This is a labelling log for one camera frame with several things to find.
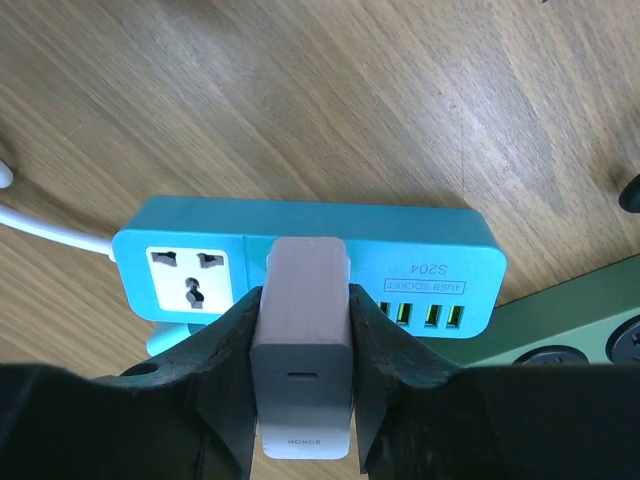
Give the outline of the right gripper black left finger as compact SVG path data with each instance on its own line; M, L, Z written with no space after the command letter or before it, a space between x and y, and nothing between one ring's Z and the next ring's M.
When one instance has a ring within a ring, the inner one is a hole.
M5 479L246 479L257 411L249 351L261 292L117 376L1 367Z

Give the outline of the blue usb socket strip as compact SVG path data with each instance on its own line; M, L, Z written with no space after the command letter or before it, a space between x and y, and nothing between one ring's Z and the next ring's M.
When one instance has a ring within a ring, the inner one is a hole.
M114 236L132 310L207 325L263 284L281 237L335 237L350 279L416 337L467 339L490 321L507 259L472 209L155 196Z

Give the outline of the white charger plug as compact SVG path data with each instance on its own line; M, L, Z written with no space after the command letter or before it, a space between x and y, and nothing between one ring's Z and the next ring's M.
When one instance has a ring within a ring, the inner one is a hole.
M337 460L350 447L350 260L331 237L282 237L267 257L250 350L263 452Z

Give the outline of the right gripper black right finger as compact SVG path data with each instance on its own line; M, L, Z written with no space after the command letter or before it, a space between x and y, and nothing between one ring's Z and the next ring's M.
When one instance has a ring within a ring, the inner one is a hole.
M635 365L464 368L349 288L354 412L371 479L635 479Z

